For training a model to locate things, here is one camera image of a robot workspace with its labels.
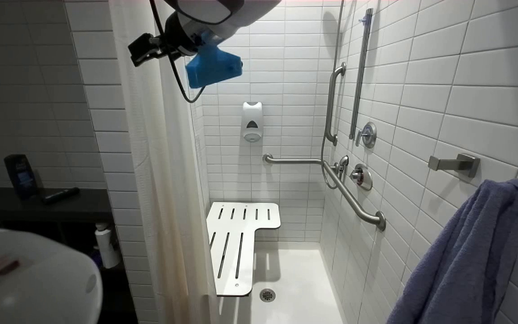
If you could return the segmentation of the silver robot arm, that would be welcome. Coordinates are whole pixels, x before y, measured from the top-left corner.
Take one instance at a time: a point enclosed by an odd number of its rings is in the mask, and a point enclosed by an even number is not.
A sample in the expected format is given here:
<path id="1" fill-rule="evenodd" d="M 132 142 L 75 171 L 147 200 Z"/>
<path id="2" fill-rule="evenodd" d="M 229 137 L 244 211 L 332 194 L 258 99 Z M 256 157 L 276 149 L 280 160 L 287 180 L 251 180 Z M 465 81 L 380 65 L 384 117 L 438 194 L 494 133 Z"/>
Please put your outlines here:
<path id="1" fill-rule="evenodd" d="M 147 59 L 193 56 L 202 47 L 219 45 L 238 29 L 260 20 L 280 0 L 163 0 L 172 13 L 159 20 L 154 0 L 148 7 L 156 34 L 141 32 L 127 45 L 134 67 Z"/>

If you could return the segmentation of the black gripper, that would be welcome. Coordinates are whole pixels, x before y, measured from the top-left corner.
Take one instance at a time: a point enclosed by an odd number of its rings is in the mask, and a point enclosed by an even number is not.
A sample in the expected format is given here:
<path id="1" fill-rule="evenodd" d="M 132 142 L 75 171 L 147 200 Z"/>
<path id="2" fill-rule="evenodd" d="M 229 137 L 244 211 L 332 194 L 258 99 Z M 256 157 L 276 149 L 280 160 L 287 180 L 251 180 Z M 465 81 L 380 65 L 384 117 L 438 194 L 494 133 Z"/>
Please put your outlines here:
<path id="1" fill-rule="evenodd" d="M 157 34 L 143 32 L 127 45 L 130 63 L 141 65 L 152 58 L 177 59 L 181 56 L 195 54 L 210 32 L 210 23 L 186 18 L 184 14 L 172 13 L 165 20 L 165 29 Z"/>

